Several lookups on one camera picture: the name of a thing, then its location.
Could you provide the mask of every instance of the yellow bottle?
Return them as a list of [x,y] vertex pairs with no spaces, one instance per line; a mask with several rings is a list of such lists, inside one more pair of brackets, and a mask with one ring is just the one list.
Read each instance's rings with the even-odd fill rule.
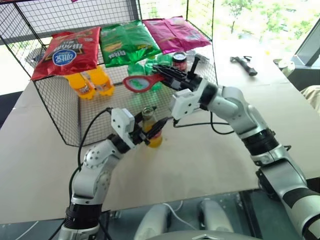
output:
[[[145,132],[148,132],[152,128],[153,124],[157,122],[154,109],[149,106],[145,107],[142,110],[142,117],[143,117],[142,128]],[[157,135],[155,135],[153,138],[151,138],[149,141],[150,141],[150,144],[148,146],[150,148],[159,147],[162,143],[161,131]]]
[[73,90],[76,91],[78,96],[82,99],[92,99],[96,90],[91,82],[80,73],[64,76]]
[[89,74],[91,82],[94,84],[100,95],[111,96],[114,94],[115,86],[101,66],[86,72]]

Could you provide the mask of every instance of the wire mesh basket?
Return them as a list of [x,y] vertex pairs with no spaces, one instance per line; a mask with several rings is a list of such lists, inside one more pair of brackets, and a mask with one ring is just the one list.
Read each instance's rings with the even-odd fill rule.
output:
[[[137,19],[183,16],[212,41],[213,13],[214,0],[78,0],[74,3],[71,0],[12,0],[9,3],[0,0],[0,45],[5,44],[31,76],[47,49],[43,38],[50,38],[54,33],[76,32]],[[211,46],[203,52],[211,61],[200,63],[196,73],[217,82]],[[103,63],[99,51],[98,64],[103,66]],[[137,114],[145,106],[157,106],[158,119],[170,115],[168,106],[174,92],[172,89],[163,85],[157,91],[133,93],[122,85],[122,80],[128,76],[127,66],[104,70],[116,85],[115,92],[113,96],[97,94],[92,100],[79,98],[62,76],[34,82],[65,144],[79,146],[90,121],[106,107],[127,108]],[[112,131],[110,116],[102,115],[92,125],[84,144],[104,140]]]

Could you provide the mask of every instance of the cardboard surface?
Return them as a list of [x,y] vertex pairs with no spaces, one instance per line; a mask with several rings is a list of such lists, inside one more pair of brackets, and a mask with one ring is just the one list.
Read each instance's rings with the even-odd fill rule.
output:
[[[258,73],[255,82],[235,67],[235,81],[217,64],[219,84],[234,81],[276,132],[277,140],[292,145],[289,153],[306,177],[317,177],[320,118],[271,61],[264,67],[270,69],[269,76]],[[69,178],[77,166],[77,148],[63,143],[30,84],[0,130],[0,224],[63,218],[69,203]],[[209,113],[199,111],[180,123],[208,121]],[[228,126],[217,128],[230,130]],[[257,167],[236,135],[217,135],[208,125],[173,129],[171,122],[162,134],[159,148],[140,145],[120,161],[104,210],[257,187]]]

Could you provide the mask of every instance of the table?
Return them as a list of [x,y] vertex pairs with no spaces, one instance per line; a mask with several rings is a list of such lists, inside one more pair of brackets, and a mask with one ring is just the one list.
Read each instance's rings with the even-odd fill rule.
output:
[[[320,119],[316,111],[268,56],[255,52],[258,75],[251,78],[229,62],[232,47],[244,51],[249,49],[246,43],[219,44],[215,48],[218,83],[239,87],[278,141],[292,145],[290,154],[306,177],[318,177]],[[209,114],[199,111],[181,124],[208,120]],[[209,129],[173,129],[167,124],[158,149],[141,145],[128,152],[113,172],[103,209],[257,188],[257,167],[243,143],[234,134],[221,136]],[[192,139],[194,135],[201,138]],[[63,143],[31,83],[0,130],[0,146],[0,224],[63,218],[78,149]]]

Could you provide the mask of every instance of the chip bag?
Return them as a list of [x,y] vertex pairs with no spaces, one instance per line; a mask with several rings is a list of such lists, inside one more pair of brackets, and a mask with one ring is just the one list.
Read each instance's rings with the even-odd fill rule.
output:
[[103,27],[100,48],[107,68],[135,64],[161,52],[139,20]]
[[186,52],[211,43],[182,16],[143,20],[163,54]]
[[94,27],[77,33],[65,31],[53,34],[53,39],[42,60],[36,65],[31,80],[95,69],[100,29],[101,27]]

